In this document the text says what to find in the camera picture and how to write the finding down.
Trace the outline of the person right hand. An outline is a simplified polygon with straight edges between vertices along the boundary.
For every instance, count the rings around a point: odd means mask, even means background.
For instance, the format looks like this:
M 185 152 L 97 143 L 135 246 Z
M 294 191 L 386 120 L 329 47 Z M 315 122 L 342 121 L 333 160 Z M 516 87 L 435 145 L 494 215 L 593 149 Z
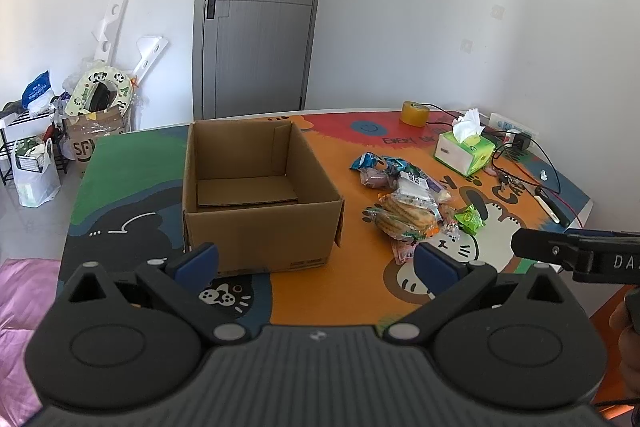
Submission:
M 632 327 L 626 303 L 617 305 L 608 320 L 611 329 L 618 334 L 620 350 L 620 375 L 629 398 L 638 398 L 640 392 L 640 337 Z

